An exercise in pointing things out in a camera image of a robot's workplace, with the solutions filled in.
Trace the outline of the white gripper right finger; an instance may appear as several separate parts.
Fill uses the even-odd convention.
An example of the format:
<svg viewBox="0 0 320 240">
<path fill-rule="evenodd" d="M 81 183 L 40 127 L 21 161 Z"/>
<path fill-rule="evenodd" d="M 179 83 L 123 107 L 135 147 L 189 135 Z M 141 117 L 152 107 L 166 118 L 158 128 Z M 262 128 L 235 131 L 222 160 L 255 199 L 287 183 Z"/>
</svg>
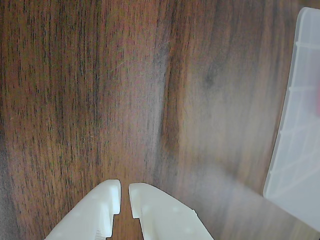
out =
<svg viewBox="0 0 320 240">
<path fill-rule="evenodd" d="M 212 240 L 195 210 L 150 184 L 128 187 L 132 217 L 145 240 Z"/>
</svg>

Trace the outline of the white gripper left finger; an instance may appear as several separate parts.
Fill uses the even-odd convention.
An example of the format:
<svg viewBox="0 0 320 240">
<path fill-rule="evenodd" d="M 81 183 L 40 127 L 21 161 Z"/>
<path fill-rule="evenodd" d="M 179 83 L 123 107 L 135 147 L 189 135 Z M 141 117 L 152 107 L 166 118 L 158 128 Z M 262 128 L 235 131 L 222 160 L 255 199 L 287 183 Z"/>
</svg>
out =
<svg viewBox="0 0 320 240">
<path fill-rule="evenodd" d="M 105 180 L 93 188 L 47 235 L 47 240 L 104 240 L 121 210 L 121 183 Z"/>
</svg>

